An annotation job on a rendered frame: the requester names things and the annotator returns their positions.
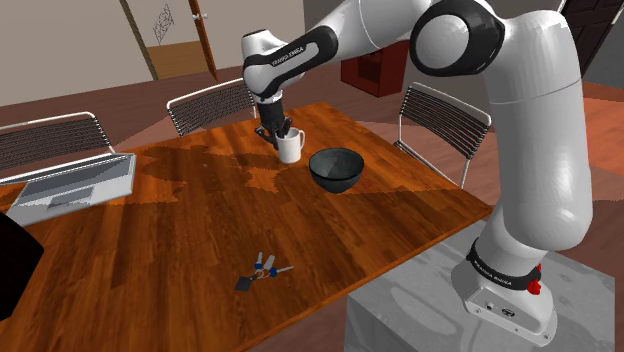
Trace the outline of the black rounded object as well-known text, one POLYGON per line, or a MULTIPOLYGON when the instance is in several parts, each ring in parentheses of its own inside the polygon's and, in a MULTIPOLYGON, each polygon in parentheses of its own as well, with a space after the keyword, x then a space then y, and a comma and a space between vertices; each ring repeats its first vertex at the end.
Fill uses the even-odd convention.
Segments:
POLYGON ((36 239, 0 212, 0 321, 13 314, 43 253, 36 239))

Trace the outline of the key bunch with blue caps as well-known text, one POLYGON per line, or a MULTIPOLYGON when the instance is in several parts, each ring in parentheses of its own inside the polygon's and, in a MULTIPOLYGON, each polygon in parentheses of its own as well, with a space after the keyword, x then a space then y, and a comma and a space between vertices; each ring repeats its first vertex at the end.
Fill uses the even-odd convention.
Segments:
POLYGON ((263 253, 259 252, 254 263, 254 273, 251 276, 240 276, 235 290, 240 292, 248 292, 251 285, 260 279, 275 278, 278 274, 293 269, 293 266, 276 268, 274 266, 275 256, 269 255, 263 257, 263 253))

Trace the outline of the black bowl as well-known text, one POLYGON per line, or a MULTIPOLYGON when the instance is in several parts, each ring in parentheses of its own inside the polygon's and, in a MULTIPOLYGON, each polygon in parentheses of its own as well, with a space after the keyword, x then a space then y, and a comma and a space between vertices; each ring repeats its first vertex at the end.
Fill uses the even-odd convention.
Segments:
POLYGON ((360 179, 365 162, 362 156, 347 148, 326 148, 309 159, 312 179, 323 190, 339 194, 352 188, 360 179))

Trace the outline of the silver laptop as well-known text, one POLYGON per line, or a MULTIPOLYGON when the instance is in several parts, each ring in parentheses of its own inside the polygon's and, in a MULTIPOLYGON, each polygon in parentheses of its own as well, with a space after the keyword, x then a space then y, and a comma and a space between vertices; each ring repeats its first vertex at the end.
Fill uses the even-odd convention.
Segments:
POLYGON ((25 187, 6 215, 21 226, 58 217, 132 193, 136 155, 105 153, 0 179, 25 187))

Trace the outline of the grey robot stand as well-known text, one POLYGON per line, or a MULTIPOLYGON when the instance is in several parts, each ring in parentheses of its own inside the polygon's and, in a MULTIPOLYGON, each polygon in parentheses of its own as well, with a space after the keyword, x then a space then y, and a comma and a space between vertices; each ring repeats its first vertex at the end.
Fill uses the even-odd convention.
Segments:
POLYGON ((478 221, 349 294, 345 352, 615 352, 615 280, 558 253, 543 260, 558 326, 540 348, 465 311, 451 283, 478 221))

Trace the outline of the wooden table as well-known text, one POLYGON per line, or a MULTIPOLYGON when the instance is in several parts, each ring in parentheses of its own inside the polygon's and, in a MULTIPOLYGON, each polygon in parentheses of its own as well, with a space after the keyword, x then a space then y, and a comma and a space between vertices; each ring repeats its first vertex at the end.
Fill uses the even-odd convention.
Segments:
POLYGON ((141 147, 130 196, 31 225, 44 247, 0 352, 243 352, 490 213, 325 103, 282 164, 247 120, 141 147), (358 152, 331 194, 307 159, 358 152), (293 269, 235 290, 259 252, 293 269))

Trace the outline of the white mug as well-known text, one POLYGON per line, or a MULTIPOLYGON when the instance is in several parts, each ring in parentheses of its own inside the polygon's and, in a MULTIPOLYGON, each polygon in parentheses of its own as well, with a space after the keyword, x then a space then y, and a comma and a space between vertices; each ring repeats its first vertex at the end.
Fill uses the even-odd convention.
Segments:
POLYGON ((294 164, 301 159, 301 151, 305 145, 305 132, 291 127, 283 137, 276 137, 278 158, 282 163, 294 164))

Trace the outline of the dark panelled door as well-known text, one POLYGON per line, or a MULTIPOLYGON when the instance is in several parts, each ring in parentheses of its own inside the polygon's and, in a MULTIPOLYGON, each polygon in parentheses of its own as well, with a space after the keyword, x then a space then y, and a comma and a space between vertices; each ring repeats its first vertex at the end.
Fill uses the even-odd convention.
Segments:
POLYGON ((575 41, 581 75, 584 75, 619 15, 624 0, 565 0, 560 13, 575 41))

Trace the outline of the metal slatted chair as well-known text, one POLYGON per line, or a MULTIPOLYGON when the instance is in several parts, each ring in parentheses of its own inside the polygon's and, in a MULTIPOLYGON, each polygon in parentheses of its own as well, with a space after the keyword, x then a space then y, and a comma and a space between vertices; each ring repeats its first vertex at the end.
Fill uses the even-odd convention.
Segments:
POLYGON ((253 118, 258 115, 252 93, 242 78, 171 99, 166 109, 180 136, 244 110, 253 118))
POLYGON ((89 111, 0 127, 0 171, 62 155, 114 149, 98 118, 89 111))
POLYGON ((491 116, 470 104, 421 83, 414 82, 407 88, 398 115, 398 138, 393 145, 451 181, 446 174, 403 141, 402 120, 404 118, 429 130, 465 158, 458 183, 460 188, 464 188, 470 162, 492 126, 491 116))

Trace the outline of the red cabinet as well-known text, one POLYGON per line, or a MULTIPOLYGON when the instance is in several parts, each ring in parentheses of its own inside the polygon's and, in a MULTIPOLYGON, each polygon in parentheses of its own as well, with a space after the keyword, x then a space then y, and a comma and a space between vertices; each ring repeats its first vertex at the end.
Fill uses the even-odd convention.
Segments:
POLYGON ((402 40, 341 62, 341 81, 375 97, 402 91, 409 42, 402 40))

